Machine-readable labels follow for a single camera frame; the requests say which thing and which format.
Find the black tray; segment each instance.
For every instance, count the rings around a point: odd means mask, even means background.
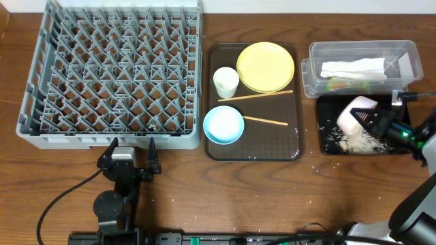
[[[294,93],[274,95],[237,101],[218,102],[221,97],[213,84],[213,74],[220,67],[236,69],[239,54],[252,43],[215,44],[209,52],[208,80],[206,81],[206,111],[228,105],[244,116],[287,122],[288,126],[272,125],[265,122],[244,120],[242,136],[234,143],[219,145],[205,139],[208,156],[217,161],[294,161],[303,152],[302,116],[300,100],[299,62],[296,50],[290,44],[278,43],[292,56],[295,64],[294,79],[283,89]],[[234,97],[256,95],[241,81]]]
[[[331,136],[332,130],[339,128],[337,125],[337,119],[341,112],[350,104],[353,99],[359,95],[323,95],[316,101],[317,108],[317,121],[318,131],[320,133],[320,146],[321,152],[324,154],[358,154],[344,152],[342,148],[334,143],[332,140],[327,140]],[[377,108],[390,110],[392,95],[362,95],[366,98],[377,101]],[[407,105],[403,117],[403,123],[410,125],[409,111]],[[383,143],[387,143],[392,150],[386,152],[375,152],[371,154],[406,154],[410,153],[408,149],[402,147],[402,145],[389,142],[388,140],[382,140]]]

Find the plastic rack grid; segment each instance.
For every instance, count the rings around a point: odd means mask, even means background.
[[[17,134],[39,148],[200,143],[200,7],[62,10],[49,1]]]

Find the yellow plate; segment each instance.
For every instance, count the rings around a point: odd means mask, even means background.
[[[276,92],[294,76],[294,60],[286,49],[270,42],[246,47],[236,64],[241,81],[259,93]]]

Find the white wall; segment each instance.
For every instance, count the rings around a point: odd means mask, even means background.
[[[62,5],[181,5],[196,0],[57,0]],[[0,0],[13,12],[42,12],[46,0]],[[202,0],[206,13],[436,14],[436,0]]]

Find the brown tray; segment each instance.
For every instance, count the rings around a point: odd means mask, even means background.
[[[293,93],[218,102],[221,97],[213,84],[213,74],[220,67],[236,69],[239,54],[252,43],[222,43],[212,46],[209,52],[208,80],[206,81],[206,111],[228,105],[236,108],[243,116],[253,116],[269,120],[287,122],[288,126],[272,125],[265,122],[244,120],[242,136],[234,143],[219,145],[205,140],[205,151],[217,161],[294,161],[303,154],[302,114],[300,99],[299,62],[296,50],[286,43],[277,43],[292,56],[295,74],[284,90]],[[234,97],[256,95],[257,92],[246,87],[241,81]]]

